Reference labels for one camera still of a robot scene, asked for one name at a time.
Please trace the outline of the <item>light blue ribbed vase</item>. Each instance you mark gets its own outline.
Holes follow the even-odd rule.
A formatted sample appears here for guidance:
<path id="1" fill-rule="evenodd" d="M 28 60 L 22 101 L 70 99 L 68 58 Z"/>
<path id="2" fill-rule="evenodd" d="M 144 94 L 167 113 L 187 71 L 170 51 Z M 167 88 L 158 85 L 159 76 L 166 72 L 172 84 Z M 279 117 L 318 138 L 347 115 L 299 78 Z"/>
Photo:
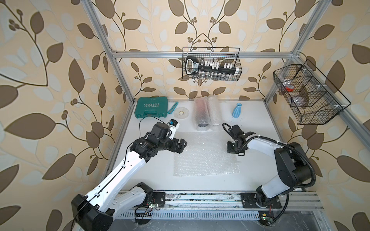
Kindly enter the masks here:
<path id="1" fill-rule="evenodd" d="M 233 112 L 232 112 L 232 117 L 233 118 L 239 118 L 240 115 L 241 115 L 241 107 L 242 107 L 242 104 L 241 103 L 237 103 Z"/>

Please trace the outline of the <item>clear bubble wrap sheet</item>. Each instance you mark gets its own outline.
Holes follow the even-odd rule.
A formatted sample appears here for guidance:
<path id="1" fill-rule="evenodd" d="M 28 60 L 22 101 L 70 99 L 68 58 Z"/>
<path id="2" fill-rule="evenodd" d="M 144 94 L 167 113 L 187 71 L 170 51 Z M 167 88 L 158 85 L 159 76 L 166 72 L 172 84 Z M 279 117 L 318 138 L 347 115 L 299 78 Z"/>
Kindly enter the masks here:
<path id="1" fill-rule="evenodd" d="M 175 177 L 240 173 L 237 156 L 227 152 L 230 139 L 225 132 L 181 132 L 178 136 L 188 144 L 181 154 L 174 155 Z"/>

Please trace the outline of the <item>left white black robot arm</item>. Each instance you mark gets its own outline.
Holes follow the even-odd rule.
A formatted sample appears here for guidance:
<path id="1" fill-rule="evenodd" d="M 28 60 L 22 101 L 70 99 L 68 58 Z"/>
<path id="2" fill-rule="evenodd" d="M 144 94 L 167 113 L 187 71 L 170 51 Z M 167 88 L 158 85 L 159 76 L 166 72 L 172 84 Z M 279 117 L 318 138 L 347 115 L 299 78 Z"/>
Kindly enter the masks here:
<path id="1" fill-rule="evenodd" d="M 107 231 L 115 218 L 133 207 L 149 208 L 155 200 L 153 190 L 141 182 L 129 192 L 119 192 L 129 179 L 159 151 L 182 153 L 187 142 L 174 137 L 177 120 L 156 123 L 144 137 L 127 147 L 125 158 L 87 195 L 77 194 L 72 202 L 73 221 L 85 231 Z"/>

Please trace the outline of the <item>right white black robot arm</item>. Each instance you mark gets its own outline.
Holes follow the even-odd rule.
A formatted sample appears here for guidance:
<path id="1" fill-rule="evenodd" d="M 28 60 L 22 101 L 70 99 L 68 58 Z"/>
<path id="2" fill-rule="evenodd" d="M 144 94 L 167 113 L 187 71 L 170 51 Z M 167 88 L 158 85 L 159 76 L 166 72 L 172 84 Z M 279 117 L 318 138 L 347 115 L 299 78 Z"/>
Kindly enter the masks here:
<path id="1" fill-rule="evenodd" d="M 282 143 L 272 138 L 243 132 L 238 125 L 222 124 L 224 131 L 233 139 L 227 143 L 227 152 L 240 157 L 249 149 L 257 150 L 276 162 L 277 175 L 259 186 L 252 201 L 260 208 L 269 206 L 273 199 L 297 188 L 309 188 L 316 183 L 316 172 L 300 144 Z"/>

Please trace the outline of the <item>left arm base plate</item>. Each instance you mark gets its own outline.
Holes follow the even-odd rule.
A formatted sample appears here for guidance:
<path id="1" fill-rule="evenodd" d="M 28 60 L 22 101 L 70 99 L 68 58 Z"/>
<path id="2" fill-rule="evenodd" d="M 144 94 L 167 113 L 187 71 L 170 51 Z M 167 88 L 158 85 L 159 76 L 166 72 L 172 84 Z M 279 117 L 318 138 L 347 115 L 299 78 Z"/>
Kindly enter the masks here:
<path id="1" fill-rule="evenodd" d="M 165 192 L 152 192 L 147 195 L 143 203 L 136 205 L 135 208 L 152 206 L 155 208 L 163 208 L 165 205 Z"/>

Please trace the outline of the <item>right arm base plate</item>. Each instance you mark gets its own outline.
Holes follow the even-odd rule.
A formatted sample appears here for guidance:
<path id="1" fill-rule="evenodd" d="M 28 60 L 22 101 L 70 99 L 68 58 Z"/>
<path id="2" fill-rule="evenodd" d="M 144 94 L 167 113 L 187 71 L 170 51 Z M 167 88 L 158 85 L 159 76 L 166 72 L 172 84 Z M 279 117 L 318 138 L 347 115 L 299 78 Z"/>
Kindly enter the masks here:
<path id="1" fill-rule="evenodd" d="M 240 198 L 243 208 L 282 208 L 278 196 L 267 198 L 263 193 L 241 193 Z"/>

